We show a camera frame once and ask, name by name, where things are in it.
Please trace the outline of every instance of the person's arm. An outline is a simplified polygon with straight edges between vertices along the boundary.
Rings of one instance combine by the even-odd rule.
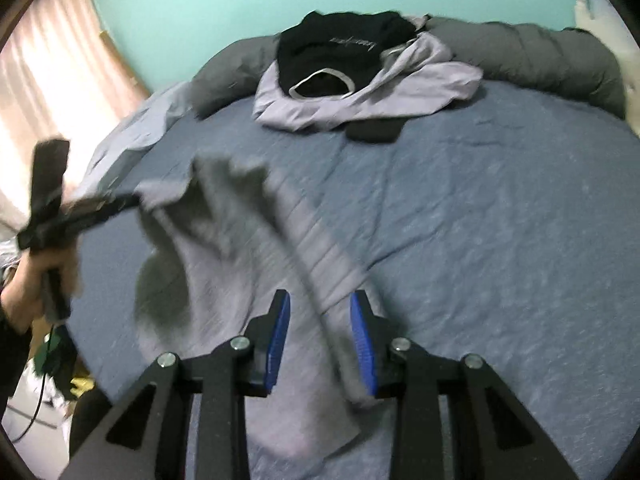
[[[20,380],[29,355],[31,323],[43,314],[42,277],[49,269],[62,270],[62,286],[71,294],[76,278],[76,248],[47,250],[35,256],[25,252],[15,275],[0,287],[0,418]]]

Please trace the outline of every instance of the hand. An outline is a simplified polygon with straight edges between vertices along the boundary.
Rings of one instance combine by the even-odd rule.
[[[15,276],[2,291],[0,303],[4,314],[18,334],[27,332],[31,323],[44,314],[42,279],[49,269],[59,269],[62,291],[71,296],[78,275],[76,245],[66,249],[49,249],[37,254],[25,251]]]

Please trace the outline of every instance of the bed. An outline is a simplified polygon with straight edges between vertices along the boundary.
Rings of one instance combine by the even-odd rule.
[[[203,121],[188,112],[119,190],[186,176],[197,153],[284,170],[409,337],[434,354],[483,355],[579,477],[603,479],[640,421],[640,144],[629,127],[492,81],[385,146],[268,130],[252,106]],[[84,293],[68,326],[114,398],[146,366],[132,306],[150,251],[133,212],[82,240]],[[393,413],[359,416],[361,439],[323,464],[251,446],[253,478],[386,479]]]

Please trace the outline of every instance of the screw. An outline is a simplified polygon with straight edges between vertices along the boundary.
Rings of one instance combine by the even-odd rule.
[[[231,340],[231,348],[236,351],[246,350],[251,345],[249,338],[239,335]]]
[[[478,354],[469,354],[465,357],[465,365],[472,370],[479,370],[484,365],[484,359]]]
[[[396,352],[406,352],[409,348],[411,348],[411,341],[409,341],[405,337],[396,337],[391,342],[391,348]]]
[[[161,368],[168,368],[169,366],[175,365],[175,354],[172,354],[171,352],[162,354],[158,358],[158,364]]]

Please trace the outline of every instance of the blue gripper pad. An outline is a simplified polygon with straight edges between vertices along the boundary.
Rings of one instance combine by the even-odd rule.
[[[273,333],[271,333],[271,341],[269,341],[269,349],[267,350],[267,373],[264,377],[264,387],[268,393],[271,393],[278,381],[278,372],[280,371],[280,362],[282,361],[282,352],[287,339],[290,319],[291,297],[286,292],[282,299],[280,313],[273,328]]]
[[[351,331],[356,343],[356,354],[360,365],[360,376],[369,394],[376,395],[378,379],[376,378],[376,357],[373,344],[367,331],[367,324],[362,315],[360,303],[355,293],[351,295]]]

